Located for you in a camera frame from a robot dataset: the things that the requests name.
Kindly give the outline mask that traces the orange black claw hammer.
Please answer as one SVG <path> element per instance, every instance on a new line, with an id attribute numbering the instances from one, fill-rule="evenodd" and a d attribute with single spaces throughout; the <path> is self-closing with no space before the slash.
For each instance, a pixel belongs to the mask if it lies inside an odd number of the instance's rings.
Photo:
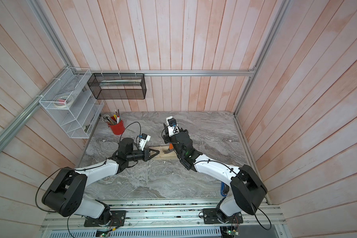
<path id="1" fill-rule="evenodd" d="M 170 143 L 168 149 L 167 149 L 167 150 L 164 150 L 163 152 L 164 152 L 165 154 L 169 154 L 169 153 L 171 153 L 171 152 L 173 152 L 173 151 L 174 151 L 174 147 L 173 147 L 173 145 Z"/>

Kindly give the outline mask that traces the wooden block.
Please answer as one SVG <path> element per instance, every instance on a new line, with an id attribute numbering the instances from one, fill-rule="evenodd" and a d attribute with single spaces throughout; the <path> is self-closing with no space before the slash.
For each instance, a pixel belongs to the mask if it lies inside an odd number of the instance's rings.
<path id="1" fill-rule="evenodd" d="M 169 149 L 169 146 L 150 147 L 150 149 L 160 151 L 158 155 L 152 158 L 153 160 L 178 160 L 177 155 L 174 151 L 170 153 L 165 153 L 165 151 Z"/>

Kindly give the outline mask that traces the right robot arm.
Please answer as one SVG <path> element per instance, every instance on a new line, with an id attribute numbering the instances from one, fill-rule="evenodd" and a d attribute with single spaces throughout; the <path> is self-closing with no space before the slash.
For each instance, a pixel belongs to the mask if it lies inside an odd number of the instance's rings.
<path id="1" fill-rule="evenodd" d="M 227 165 L 211 159 L 193 147 L 188 130 L 178 127 L 173 117 L 167 118 L 162 138 L 173 145 L 180 163 L 187 169 L 209 175 L 229 187 L 229 192 L 215 208 L 217 218 L 226 222 L 244 211 L 255 215 L 267 194 L 267 188 L 252 167 Z"/>

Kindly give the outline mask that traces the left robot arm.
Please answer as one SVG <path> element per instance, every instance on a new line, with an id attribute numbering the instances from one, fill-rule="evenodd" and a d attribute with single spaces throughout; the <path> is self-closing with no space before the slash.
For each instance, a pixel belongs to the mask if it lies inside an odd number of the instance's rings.
<path id="1" fill-rule="evenodd" d="M 134 148 L 134 140 L 124 138 L 118 143 L 114 154 L 102 163 L 78 169 L 59 169 L 45 191 L 42 203 L 63 217 L 80 215 L 97 219 L 106 225 L 111 218 L 109 206 L 97 200 L 85 199 L 85 189 L 96 181 L 121 173 L 130 167 L 129 162 L 147 162 L 160 154 L 159 150 L 145 148 L 146 142 L 143 140 L 140 146 Z"/>

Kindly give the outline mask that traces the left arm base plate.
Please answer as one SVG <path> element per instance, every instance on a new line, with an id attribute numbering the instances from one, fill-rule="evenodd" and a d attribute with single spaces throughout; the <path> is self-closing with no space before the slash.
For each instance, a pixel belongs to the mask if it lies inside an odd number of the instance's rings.
<path id="1" fill-rule="evenodd" d="M 108 210 L 99 218 L 86 217 L 84 227 L 121 227 L 125 223 L 127 212 L 125 210 Z"/>

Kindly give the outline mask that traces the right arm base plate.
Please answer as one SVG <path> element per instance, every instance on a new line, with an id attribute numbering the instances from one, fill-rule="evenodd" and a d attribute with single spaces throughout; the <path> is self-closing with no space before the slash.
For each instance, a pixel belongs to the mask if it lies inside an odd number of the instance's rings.
<path id="1" fill-rule="evenodd" d="M 242 224 L 243 218 L 241 213 L 236 213 L 232 216 L 224 215 L 220 209 L 205 208 L 199 213 L 199 217 L 203 219 L 205 224 Z"/>

